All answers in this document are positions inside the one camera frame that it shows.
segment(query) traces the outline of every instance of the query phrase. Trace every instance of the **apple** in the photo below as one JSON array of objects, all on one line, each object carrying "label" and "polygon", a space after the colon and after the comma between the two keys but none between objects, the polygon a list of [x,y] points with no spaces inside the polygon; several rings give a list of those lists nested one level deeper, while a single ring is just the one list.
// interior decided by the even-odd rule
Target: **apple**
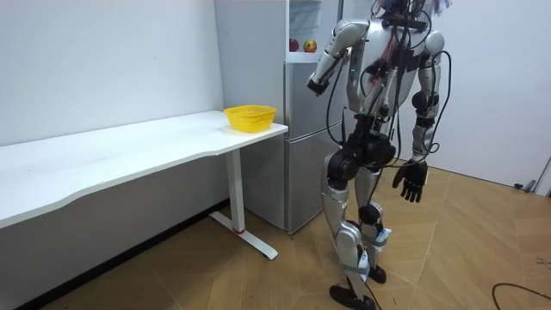
[{"label": "apple", "polygon": [[318,45],[315,40],[306,40],[306,42],[304,42],[304,46],[302,46],[302,49],[306,53],[316,53]]},{"label": "apple", "polygon": [[289,39],[289,51],[296,52],[299,50],[299,42],[296,39]]}]

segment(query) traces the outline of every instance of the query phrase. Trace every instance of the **yellow basket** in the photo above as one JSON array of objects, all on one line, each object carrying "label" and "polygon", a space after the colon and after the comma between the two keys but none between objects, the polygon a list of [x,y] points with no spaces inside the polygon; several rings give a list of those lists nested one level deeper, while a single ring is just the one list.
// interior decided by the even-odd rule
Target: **yellow basket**
[{"label": "yellow basket", "polygon": [[269,128],[276,109],[266,106],[246,105],[224,110],[230,126],[244,133],[257,133]]}]

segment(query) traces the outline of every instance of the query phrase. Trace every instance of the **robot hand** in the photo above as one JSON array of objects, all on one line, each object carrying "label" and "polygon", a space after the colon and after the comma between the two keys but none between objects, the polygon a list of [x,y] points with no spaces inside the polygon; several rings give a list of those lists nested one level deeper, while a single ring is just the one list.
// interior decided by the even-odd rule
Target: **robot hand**
[{"label": "robot hand", "polygon": [[428,172],[429,166],[425,161],[417,163],[410,159],[396,172],[393,188],[398,188],[399,183],[404,179],[404,189],[400,195],[410,202],[420,202]]}]

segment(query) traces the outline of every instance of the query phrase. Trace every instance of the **desk leg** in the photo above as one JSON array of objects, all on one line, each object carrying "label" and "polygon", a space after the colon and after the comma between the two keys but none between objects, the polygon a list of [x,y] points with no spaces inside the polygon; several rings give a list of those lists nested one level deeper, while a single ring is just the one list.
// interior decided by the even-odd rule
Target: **desk leg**
[{"label": "desk leg", "polygon": [[239,149],[226,154],[227,176],[230,185],[230,203],[232,219],[228,219],[220,212],[212,212],[210,216],[233,230],[239,237],[254,246],[269,259],[277,256],[277,251],[264,243],[250,232],[245,230],[245,207],[243,206],[243,185],[241,183],[241,159]]}]

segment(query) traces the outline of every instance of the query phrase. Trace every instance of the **white desk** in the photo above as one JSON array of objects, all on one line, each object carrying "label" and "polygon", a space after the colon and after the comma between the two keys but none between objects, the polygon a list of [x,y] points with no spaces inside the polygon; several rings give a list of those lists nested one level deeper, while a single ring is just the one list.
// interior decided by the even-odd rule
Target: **white desk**
[{"label": "white desk", "polygon": [[188,161],[226,153],[232,219],[213,218],[270,259],[277,252],[245,230],[239,148],[287,132],[230,128],[209,111],[0,147],[0,228],[61,208],[78,197]]}]

